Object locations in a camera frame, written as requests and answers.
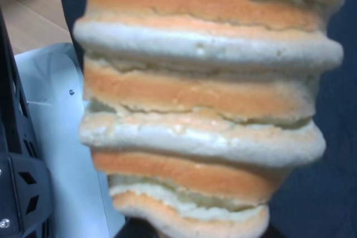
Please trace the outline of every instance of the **dessert stack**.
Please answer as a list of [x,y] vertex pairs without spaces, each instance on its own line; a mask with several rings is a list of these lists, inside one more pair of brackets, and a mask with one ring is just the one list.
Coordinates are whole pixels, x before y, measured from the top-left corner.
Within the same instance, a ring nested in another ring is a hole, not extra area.
[[114,206],[170,238],[253,238],[291,170],[322,156],[320,75],[344,0],[88,0],[79,135]]

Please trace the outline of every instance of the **black plastic object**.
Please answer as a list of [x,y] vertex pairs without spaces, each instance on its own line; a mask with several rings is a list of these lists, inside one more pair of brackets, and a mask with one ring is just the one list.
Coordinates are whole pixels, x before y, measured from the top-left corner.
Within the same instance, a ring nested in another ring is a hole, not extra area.
[[0,238],[49,238],[50,175],[35,132],[0,10]]
[[115,238],[159,238],[155,229],[146,221],[129,219]]

